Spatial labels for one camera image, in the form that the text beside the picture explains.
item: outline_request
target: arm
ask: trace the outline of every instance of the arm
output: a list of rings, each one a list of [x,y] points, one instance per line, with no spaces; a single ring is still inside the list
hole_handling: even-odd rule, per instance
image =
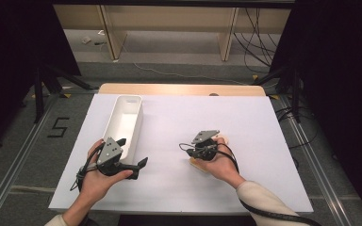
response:
[[[217,142],[224,143],[224,140],[223,138],[218,138]],[[231,154],[230,150],[223,145],[219,145],[218,149],[224,153]],[[207,170],[217,179],[225,181],[227,184],[232,186],[237,191],[239,199],[246,204],[253,206],[256,209],[268,212],[298,216],[268,189],[258,183],[245,180],[241,175],[239,175],[232,161],[224,155],[217,153],[211,161],[196,159],[196,164],[199,168]],[[264,218],[253,213],[251,213],[251,215],[255,219],[257,225],[306,225],[302,223]]]
[[[88,156],[103,142],[102,139],[96,141],[88,151]],[[97,154],[91,159],[96,162]],[[100,200],[102,200],[107,191],[117,182],[129,177],[133,173],[132,170],[124,170],[113,176],[105,176],[99,170],[89,171],[84,178],[80,194],[64,212],[49,221],[46,226],[73,226],[79,225],[83,218],[88,214],[90,209]]]

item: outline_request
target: white plastic container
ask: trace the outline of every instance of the white plastic container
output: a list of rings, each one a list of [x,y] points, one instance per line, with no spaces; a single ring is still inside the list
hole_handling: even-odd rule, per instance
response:
[[[140,96],[122,95],[117,98],[107,124],[104,141],[108,137],[112,137],[114,140],[126,138],[120,158],[120,162],[124,164],[133,164],[142,118],[142,98]]]

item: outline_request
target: white surface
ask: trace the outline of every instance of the white surface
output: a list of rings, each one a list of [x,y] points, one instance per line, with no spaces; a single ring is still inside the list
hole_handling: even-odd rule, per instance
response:
[[[103,139],[107,141],[108,137],[114,140],[125,138],[120,161],[132,164],[143,118],[142,99],[135,95],[121,95],[111,112]]]
[[[117,95],[96,94],[49,206],[67,209],[87,151],[102,137]],[[137,181],[125,180],[93,206],[130,214],[239,215],[246,210],[231,186],[189,163],[179,143],[201,130],[229,138],[240,174],[274,192],[296,212],[313,212],[267,97],[142,96],[143,123],[134,163],[148,156]]]

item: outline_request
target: sleeve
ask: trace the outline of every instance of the sleeve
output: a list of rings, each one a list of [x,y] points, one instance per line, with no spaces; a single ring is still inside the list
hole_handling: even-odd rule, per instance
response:
[[[264,186],[252,181],[245,181],[237,187],[237,195],[240,200],[246,204],[260,210],[298,216],[294,211],[287,207],[276,195],[266,189]],[[277,220],[272,218],[264,218],[251,213],[256,224],[266,226],[301,226],[307,225],[303,223],[295,223],[290,221]]]
[[[45,226],[68,226],[64,221],[62,215],[56,215],[49,222],[45,224]]]

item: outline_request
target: human hand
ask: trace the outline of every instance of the human hand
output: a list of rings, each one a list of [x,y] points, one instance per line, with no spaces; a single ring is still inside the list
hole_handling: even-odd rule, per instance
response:
[[[104,142],[102,139],[96,141],[88,151],[88,156],[90,156],[92,152],[102,144],[102,142]],[[98,154],[95,153],[90,162],[94,163],[97,159]],[[96,203],[105,197],[107,191],[114,184],[129,177],[132,173],[132,170],[124,170],[113,176],[105,176],[99,170],[89,171],[84,178],[80,196],[85,197],[88,202]]]
[[[222,145],[225,144],[222,137],[215,138],[214,140],[219,144],[217,147],[219,151],[232,155],[231,151],[225,145]],[[196,159],[196,165],[234,188],[237,188],[238,185],[245,181],[245,179],[239,175],[231,159],[221,153],[216,153],[211,161]]]

